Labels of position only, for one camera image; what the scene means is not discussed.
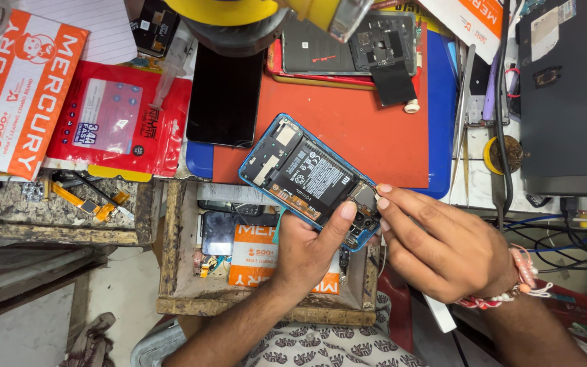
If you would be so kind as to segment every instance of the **lined notebook paper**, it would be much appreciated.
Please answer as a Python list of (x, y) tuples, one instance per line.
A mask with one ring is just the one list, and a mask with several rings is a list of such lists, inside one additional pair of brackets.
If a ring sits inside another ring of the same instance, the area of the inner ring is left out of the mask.
[(114, 65), (137, 56), (123, 0), (21, 0), (20, 9), (90, 31), (82, 60)]

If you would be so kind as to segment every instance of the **hand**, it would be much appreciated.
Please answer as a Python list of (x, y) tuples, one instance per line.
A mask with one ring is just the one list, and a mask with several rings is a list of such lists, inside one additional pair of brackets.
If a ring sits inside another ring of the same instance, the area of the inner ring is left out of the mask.
[(414, 288), (453, 303), (499, 296), (518, 281), (506, 239), (481, 218), (413, 191), (377, 189), (389, 263)]
[(321, 233), (293, 213), (285, 213), (280, 224), (278, 266), (271, 282), (280, 283), (279, 287), (293, 293), (298, 301), (307, 296), (330, 269), (332, 257), (343, 243), (356, 213), (352, 201), (341, 204)]

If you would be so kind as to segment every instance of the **wooden drawer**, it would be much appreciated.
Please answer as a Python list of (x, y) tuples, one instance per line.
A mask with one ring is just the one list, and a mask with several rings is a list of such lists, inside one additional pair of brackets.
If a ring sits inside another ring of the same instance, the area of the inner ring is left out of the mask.
[[(158, 313), (217, 316), (254, 290), (228, 285), (227, 278), (194, 275), (198, 185), (176, 180), (167, 184), (160, 290), (156, 302)], [(339, 286), (339, 295), (311, 293), (284, 317), (284, 321), (374, 324), (378, 265), (379, 245), (365, 246), (351, 254), (348, 281)]]
[[(152, 179), (147, 183), (137, 183), (102, 179), (94, 184), (107, 194), (126, 190), (130, 198), (124, 207), (135, 214), (135, 221), (117, 213), (105, 224), (95, 223), (93, 215), (55, 194), (52, 200), (33, 203), (21, 194), (21, 183), (6, 182), (0, 190), (0, 239), (119, 246), (141, 246), (155, 241), (162, 181)], [(84, 200), (105, 203), (85, 185), (69, 191)]]

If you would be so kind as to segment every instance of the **black phone screen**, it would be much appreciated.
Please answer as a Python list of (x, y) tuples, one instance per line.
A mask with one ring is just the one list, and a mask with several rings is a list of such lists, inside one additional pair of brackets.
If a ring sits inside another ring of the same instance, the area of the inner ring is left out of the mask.
[(195, 142), (250, 147), (255, 139), (264, 51), (226, 57), (198, 44), (186, 136)]

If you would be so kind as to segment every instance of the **beaded bracelet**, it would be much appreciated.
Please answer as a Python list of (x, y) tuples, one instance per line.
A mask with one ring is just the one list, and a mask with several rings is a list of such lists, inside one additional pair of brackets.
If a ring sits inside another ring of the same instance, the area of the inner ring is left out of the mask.
[[(554, 284), (548, 283), (545, 288), (534, 290), (534, 288), (536, 288), (536, 282), (534, 279), (537, 278), (536, 275), (538, 275), (538, 269), (533, 267), (531, 257), (529, 257), (529, 253), (524, 247), (515, 244), (512, 245), (517, 247), (510, 248), (509, 252), (511, 253), (515, 266), (518, 268), (518, 283), (516, 283), (516, 285), (514, 285), (513, 288), (511, 288), (508, 292), (502, 293), (499, 296), (494, 296), (491, 298), (476, 298), (475, 296), (467, 296), (456, 301), (456, 304), (467, 308), (481, 308), (482, 310), (485, 310), (489, 307), (499, 307), (502, 302), (510, 302), (515, 300), (515, 297), (523, 293), (534, 297), (550, 297), (550, 293), (547, 291), (552, 286), (554, 286)], [(520, 250), (522, 250), (527, 255), (526, 258), (523, 257)]]

